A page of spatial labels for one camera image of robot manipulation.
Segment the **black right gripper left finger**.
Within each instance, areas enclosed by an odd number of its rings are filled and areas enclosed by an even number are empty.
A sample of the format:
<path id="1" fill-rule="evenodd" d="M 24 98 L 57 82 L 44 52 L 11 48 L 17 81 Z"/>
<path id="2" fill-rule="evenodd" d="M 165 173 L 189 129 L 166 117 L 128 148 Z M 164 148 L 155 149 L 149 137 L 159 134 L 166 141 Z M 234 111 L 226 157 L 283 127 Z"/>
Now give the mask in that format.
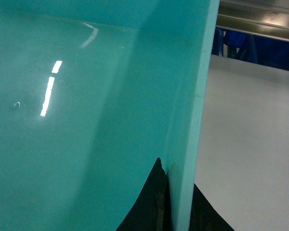
<path id="1" fill-rule="evenodd" d="M 134 205 L 118 231 L 170 231 L 169 179 L 157 158 Z"/>

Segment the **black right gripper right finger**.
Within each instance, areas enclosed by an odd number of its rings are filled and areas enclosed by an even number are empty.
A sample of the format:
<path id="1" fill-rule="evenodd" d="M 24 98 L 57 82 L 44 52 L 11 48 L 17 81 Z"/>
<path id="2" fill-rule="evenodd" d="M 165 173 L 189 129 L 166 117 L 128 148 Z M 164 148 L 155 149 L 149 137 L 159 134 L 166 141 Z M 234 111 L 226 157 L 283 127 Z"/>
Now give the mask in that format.
<path id="1" fill-rule="evenodd" d="M 190 231 L 234 231 L 194 184 Z"/>

